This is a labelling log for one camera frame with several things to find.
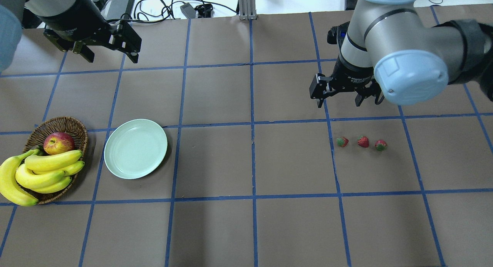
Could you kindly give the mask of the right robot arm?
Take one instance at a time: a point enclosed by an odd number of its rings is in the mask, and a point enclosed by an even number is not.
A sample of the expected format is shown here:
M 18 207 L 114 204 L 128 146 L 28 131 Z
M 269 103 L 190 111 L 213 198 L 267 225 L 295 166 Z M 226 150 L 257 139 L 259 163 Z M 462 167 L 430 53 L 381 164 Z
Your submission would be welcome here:
M 357 106 L 369 97 L 414 105 L 470 81 L 492 99 L 492 25 L 461 19 L 425 27 L 415 1 L 358 0 L 351 20 L 328 31 L 339 54 L 333 73 L 317 73 L 310 84 L 318 107 L 342 92 L 356 92 Z

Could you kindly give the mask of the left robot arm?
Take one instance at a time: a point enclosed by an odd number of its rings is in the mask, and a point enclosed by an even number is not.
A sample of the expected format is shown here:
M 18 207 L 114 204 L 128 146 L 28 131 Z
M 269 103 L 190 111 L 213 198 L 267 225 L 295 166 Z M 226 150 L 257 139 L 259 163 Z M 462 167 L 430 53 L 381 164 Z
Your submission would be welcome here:
M 1 0 L 1 71 L 10 67 L 22 36 L 24 10 L 45 25 L 44 37 L 59 51 L 72 51 L 93 63 L 90 46 L 120 51 L 137 63 L 142 39 L 130 20 L 106 20 L 93 0 Z

